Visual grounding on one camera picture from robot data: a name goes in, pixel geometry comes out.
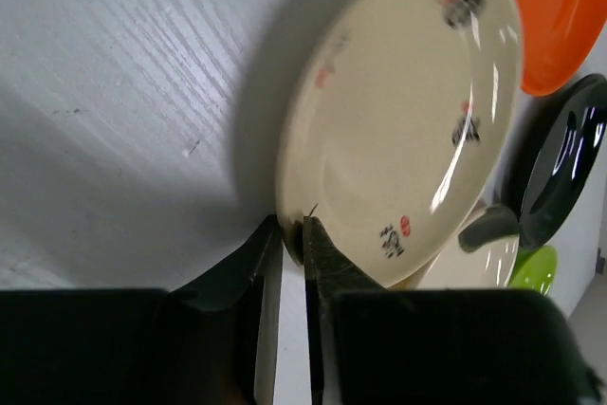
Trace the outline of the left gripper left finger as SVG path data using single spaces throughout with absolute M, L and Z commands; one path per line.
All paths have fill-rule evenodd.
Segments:
M 158 329 L 158 404 L 270 404 L 283 241 L 267 216 L 236 251 L 172 292 Z

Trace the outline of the cream floral plate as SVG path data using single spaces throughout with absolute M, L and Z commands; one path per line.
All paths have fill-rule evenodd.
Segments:
M 383 286 L 417 272 L 476 205 L 523 70 L 515 0 L 350 0 L 286 115 L 276 202 Z

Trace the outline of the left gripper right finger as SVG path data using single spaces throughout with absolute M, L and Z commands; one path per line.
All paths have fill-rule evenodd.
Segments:
M 381 402 L 378 285 L 335 246 L 321 220 L 303 221 L 303 260 L 313 402 Z

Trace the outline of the orange plate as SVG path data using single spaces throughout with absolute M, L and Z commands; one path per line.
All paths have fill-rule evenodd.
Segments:
M 517 0 L 524 29 L 522 90 L 542 97 L 579 70 L 606 22 L 606 0 Z

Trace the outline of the green plate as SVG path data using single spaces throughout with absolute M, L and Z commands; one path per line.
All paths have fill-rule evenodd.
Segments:
M 508 286 L 530 289 L 547 295 L 558 270 L 558 252 L 544 245 L 538 249 L 519 248 Z

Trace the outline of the cream plate black patch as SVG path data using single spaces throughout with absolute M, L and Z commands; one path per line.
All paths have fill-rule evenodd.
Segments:
M 508 285 L 520 242 L 519 222 L 497 204 L 473 212 L 426 265 L 393 290 L 474 289 Z

